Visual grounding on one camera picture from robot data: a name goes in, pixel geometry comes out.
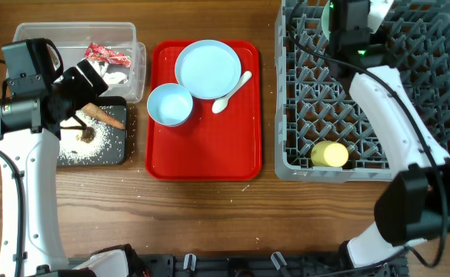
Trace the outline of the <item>pile of white rice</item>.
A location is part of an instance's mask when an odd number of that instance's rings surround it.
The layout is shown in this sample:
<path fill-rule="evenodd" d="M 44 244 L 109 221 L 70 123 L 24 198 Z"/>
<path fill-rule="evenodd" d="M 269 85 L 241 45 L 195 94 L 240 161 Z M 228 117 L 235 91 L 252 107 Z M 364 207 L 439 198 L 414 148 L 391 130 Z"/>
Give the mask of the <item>pile of white rice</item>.
<path fill-rule="evenodd" d="M 88 165 L 101 161 L 101 155 L 108 148 L 109 136 L 113 133 L 110 125 L 100 122 L 83 111 L 76 115 L 88 126 L 95 130 L 95 138 L 91 143 L 80 142 L 76 139 L 80 130 L 61 129 L 60 150 L 58 154 L 59 165 Z M 73 126 L 78 123 L 70 118 L 61 123 L 61 126 Z"/>

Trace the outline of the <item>brown food scrap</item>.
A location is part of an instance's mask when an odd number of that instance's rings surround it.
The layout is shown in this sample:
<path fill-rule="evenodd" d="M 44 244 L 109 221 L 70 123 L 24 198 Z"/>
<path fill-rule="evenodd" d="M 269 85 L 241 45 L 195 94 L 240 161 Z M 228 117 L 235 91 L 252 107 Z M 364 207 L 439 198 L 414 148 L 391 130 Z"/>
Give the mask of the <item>brown food scrap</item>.
<path fill-rule="evenodd" d="M 80 135 L 76 136 L 76 139 L 80 142 L 91 143 L 95 138 L 95 130 L 92 127 L 87 127 L 82 130 Z"/>

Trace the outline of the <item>orange carrot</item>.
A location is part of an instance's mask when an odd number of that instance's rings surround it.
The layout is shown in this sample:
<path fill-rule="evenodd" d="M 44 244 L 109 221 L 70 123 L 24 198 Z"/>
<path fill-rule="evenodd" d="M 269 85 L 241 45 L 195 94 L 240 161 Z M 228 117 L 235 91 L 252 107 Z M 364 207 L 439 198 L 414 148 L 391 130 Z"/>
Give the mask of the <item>orange carrot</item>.
<path fill-rule="evenodd" d="M 118 121 L 114 117 L 110 116 L 108 113 L 103 111 L 97 105 L 94 105 L 92 103 L 88 103 L 87 105 L 85 105 L 82 108 L 82 111 L 86 115 L 88 115 L 88 116 L 90 116 L 90 117 L 92 117 L 92 118 L 94 118 L 94 119 L 96 119 L 96 120 L 98 120 L 100 122 L 104 122 L 104 123 L 106 123 L 106 124 L 108 124 L 108 125 L 110 125 L 110 126 L 112 126 L 114 128 L 118 128 L 118 129 L 121 129 L 121 130 L 125 129 L 125 125 L 123 123 L 121 123 L 120 121 Z"/>

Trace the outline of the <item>white tissue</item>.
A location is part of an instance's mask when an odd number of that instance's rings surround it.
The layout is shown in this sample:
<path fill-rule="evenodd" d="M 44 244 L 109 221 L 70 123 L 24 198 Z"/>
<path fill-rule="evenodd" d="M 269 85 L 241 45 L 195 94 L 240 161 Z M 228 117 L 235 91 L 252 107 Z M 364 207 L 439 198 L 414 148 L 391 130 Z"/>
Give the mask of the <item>white tissue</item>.
<path fill-rule="evenodd" d="M 89 63 L 107 85 L 125 84 L 128 81 L 128 76 L 123 72 L 110 73 L 107 62 L 90 61 Z"/>

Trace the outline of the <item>red snack wrapper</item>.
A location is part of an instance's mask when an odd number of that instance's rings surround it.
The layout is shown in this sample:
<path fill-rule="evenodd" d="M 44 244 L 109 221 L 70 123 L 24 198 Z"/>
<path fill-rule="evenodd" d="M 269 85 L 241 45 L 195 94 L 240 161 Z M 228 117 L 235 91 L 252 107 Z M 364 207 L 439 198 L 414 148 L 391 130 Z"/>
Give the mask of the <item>red snack wrapper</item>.
<path fill-rule="evenodd" d="M 120 65 L 124 67 L 130 67 L 132 63 L 130 56 L 95 43 L 89 44 L 84 57 L 92 62 L 107 62 L 110 65 Z"/>

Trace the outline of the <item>light blue bowl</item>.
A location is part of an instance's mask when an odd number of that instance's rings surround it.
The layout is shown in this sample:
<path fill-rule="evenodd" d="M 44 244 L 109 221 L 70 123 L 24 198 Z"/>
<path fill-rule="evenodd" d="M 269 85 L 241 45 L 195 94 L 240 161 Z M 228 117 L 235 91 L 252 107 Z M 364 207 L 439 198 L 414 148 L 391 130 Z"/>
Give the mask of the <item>light blue bowl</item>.
<path fill-rule="evenodd" d="M 186 88 L 176 83 L 160 85 L 148 96 L 148 114 L 160 125 L 179 126 L 189 118 L 192 109 L 192 95 Z"/>

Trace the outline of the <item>yellow plastic cup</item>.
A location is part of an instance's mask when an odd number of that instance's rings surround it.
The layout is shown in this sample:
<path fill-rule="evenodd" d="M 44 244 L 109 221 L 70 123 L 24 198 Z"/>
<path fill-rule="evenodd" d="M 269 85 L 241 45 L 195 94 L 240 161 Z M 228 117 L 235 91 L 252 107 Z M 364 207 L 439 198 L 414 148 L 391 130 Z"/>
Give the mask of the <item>yellow plastic cup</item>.
<path fill-rule="evenodd" d="M 314 166 L 340 168 L 348 161 L 348 149 L 338 142 L 319 142 L 312 149 L 311 160 Z"/>

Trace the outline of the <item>mint green bowl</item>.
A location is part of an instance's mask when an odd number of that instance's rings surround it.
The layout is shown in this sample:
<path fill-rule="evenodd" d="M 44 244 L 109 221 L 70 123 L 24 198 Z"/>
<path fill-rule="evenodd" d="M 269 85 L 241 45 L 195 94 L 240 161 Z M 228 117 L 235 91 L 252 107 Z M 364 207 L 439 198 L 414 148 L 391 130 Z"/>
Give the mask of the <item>mint green bowl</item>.
<path fill-rule="evenodd" d="M 330 37 L 330 30 L 329 30 L 329 16 L 330 16 L 330 9 L 331 9 L 331 2 L 327 1 L 325 4 L 323 10 L 322 10 L 322 16 L 321 16 L 321 26 L 324 36 L 329 40 Z"/>

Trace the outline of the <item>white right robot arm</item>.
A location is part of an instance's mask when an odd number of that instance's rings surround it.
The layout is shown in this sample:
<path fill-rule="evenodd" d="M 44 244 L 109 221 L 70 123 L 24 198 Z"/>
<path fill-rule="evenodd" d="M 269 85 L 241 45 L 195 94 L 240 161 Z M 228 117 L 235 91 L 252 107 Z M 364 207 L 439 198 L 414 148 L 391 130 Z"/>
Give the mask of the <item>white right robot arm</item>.
<path fill-rule="evenodd" d="M 393 180 L 375 203 L 372 223 L 346 242 L 355 269 L 387 262 L 450 233 L 450 155 L 408 99 L 379 27 L 390 1 L 331 1 L 323 11 L 331 76 L 362 109 Z"/>

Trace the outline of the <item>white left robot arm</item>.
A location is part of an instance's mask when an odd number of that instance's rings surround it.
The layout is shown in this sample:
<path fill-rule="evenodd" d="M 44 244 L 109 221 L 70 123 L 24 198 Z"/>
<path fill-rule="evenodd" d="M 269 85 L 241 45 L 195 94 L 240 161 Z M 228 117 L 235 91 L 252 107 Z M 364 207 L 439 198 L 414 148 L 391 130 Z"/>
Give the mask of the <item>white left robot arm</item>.
<path fill-rule="evenodd" d="M 24 69 L 0 99 L 2 247 L 0 276 L 134 276 L 144 263 L 129 245 L 95 252 L 70 269 L 58 228 L 55 175 L 60 124 L 107 85 L 86 60 L 61 75 Z"/>

